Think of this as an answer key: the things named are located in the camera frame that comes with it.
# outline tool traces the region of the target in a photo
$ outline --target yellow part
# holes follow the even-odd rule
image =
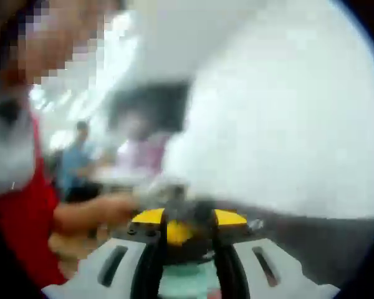
[[[176,221],[168,223],[166,234],[168,237],[168,244],[174,246],[182,246],[184,242],[193,236],[193,233],[188,226]]]
[[[134,217],[132,222],[161,224],[162,213],[164,210],[164,208],[155,210],[145,210],[144,212]]]
[[[216,217],[218,218],[218,225],[236,225],[236,224],[246,224],[247,219],[243,218],[243,216],[223,211],[223,210],[214,210]]]

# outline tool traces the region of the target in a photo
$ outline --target gray plastic part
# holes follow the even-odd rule
[[[333,298],[338,288],[316,285],[302,273],[300,262],[268,239],[234,244],[245,272],[251,298],[323,299]],[[278,284],[271,287],[254,250],[260,252]]]
[[[115,272],[111,286],[105,287],[98,282],[98,277],[106,260],[118,246],[127,248],[127,251]],[[43,289],[43,292],[50,299],[129,299],[133,277],[145,247],[144,243],[110,239],[91,253],[86,260],[80,262],[79,271],[73,279],[65,285],[48,286]]]

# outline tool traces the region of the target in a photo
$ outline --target white ceiling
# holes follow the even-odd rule
[[[44,141],[56,130],[69,130],[78,119],[96,114],[111,90],[193,77],[264,3],[134,0],[128,12],[108,26],[95,52],[76,49],[66,70],[43,80],[45,94],[34,102],[40,108]]]

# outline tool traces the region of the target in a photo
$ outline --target red shirt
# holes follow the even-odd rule
[[[34,136],[38,145],[37,125]],[[48,240],[57,206],[54,190],[44,177],[40,149],[35,146],[36,166],[31,181],[21,191],[0,196],[0,228],[4,238],[38,287],[63,284],[57,257]]]

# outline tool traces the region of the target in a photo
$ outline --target blue shirt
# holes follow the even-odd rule
[[[76,169],[87,167],[92,161],[92,147],[86,144],[73,144],[62,153],[59,171],[59,187],[62,195],[68,195],[71,187],[80,187],[85,183],[84,178],[78,178]]]

